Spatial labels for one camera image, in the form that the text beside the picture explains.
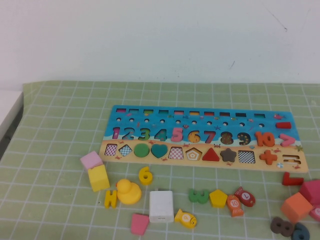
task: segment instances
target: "yellow number 6 piece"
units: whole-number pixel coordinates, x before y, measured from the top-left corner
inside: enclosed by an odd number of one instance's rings
[[[149,172],[149,167],[145,166],[139,171],[139,180],[143,185],[149,185],[152,183],[153,175]]]

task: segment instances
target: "orange cube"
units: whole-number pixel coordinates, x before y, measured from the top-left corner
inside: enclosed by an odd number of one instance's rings
[[[284,201],[281,211],[293,224],[305,218],[313,206],[305,199],[300,192]]]

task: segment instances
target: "number puzzle board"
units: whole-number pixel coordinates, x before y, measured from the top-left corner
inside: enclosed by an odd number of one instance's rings
[[[293,115],[283,111],[115,105],[99,155],[109,162],[308,171]]]

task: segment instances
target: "yellow fish piece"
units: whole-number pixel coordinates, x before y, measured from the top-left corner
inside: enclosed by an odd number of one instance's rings
[[[197,224],[197,219],[190,213],[183,212],[181,209],[174,217],[175,222],[180,222],[184,227],[193,229]]]

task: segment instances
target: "white wall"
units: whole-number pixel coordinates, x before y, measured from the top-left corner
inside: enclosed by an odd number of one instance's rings
[[[320,83],[319,25],[319,0],[1,0],[0,89],[42,80]]]

